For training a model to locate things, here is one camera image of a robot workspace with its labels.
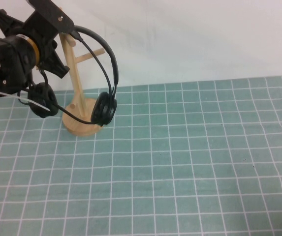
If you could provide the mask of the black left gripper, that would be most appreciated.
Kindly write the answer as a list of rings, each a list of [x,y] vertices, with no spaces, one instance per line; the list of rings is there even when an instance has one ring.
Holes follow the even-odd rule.
[[[57,29],[37,11],[22,22],[0,9],[0,29],[6,37],[20,34],[28,37],[35,50],[35,65],[63,78],[69,72],[69,67],[62,63],[55,52],[57,48],[55,37],[60,33],[70,32],[70,18],[61,10],[49,15],[62,29]]]

